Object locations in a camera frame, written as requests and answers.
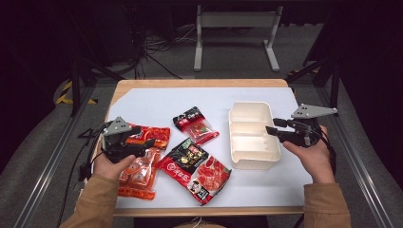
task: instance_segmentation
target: person's left hand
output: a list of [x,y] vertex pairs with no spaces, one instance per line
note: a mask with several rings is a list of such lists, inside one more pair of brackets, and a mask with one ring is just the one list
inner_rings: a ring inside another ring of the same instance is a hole
[[[101,144],[99,143],[97,146],[97,155],[101,152]],[[124,171],[131,163],[134,162],[136,157],[134,155],[130,155],[118,163],[112,163],[104,153],[99,155],[94,162],[94,174],[98,174],[103,176],[104,178],[117,180],[121,175],[122,171]]]

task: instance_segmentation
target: white plastic container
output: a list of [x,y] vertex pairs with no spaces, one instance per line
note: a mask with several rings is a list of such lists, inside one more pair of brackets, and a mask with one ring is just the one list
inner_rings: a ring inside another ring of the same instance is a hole
[[280,159],[278,139],[266,132],[274,126],[264,102],[236,102],[229,111],[232,165],[238,169],[269,169]]

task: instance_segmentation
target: person's right hand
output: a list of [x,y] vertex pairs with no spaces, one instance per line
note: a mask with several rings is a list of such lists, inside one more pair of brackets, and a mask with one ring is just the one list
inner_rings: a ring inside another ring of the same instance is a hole
[[[321,126],[322,131],[327,134],[327,128]],[[305,170],[312,176],[314,183],[334,183],[335,175],[330,164],[330,153],[323,141],[304,148],[291,142],[284,142],[284,147],[299,157]]]
[[136,159],[134,155],[130,155],[118,163],[112,163],[101,151],[101,147],[101,142],[99,142],[96,148],[97,155],[99,154],[99,156],[94,162],[94,174],[101,175],[105,178],[117,180],[122,171],[124,171]]

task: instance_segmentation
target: sleeve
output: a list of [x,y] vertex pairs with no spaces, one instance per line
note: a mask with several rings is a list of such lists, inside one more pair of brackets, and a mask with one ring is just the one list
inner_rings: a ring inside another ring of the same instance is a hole
[[338,183],[313,183],[304,188],[304,227],[351,227],[350,211]]
[[61,227],[112,227],[119,181],[92,175],[76,202],[73,215]]

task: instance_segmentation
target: food package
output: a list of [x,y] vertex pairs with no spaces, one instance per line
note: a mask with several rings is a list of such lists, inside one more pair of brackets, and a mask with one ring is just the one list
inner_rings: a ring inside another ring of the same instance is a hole
[[[138,126],[133,123],[129,123],[129,125],[134,128]],[[162,150],[165,150],[168,146],[169,137],[171,134],[171,130],[169,127],[154,127],[154,126],[144,126],[140,125],[141,131],[139,134],[131,135],[127,138],[126,143],[133,144],[145,144],[148,140],[155,139],[154,147],[158,147]]]
[[161,150],[151,147],[146,150],[144,157],[136,158],[119,177],[120,197],[138,198],[143,200],[153,200],[155,191],[153,190],[156,164],[161,158]]
[[197,145],[206,143],[220,135],[205,119],[198,107],[194,106],[172,119],[174,125],[186,133]]
[[163,157],[157,168],[186,188],[201,205],[216,196],[231,175],[231,170],[190,138]]

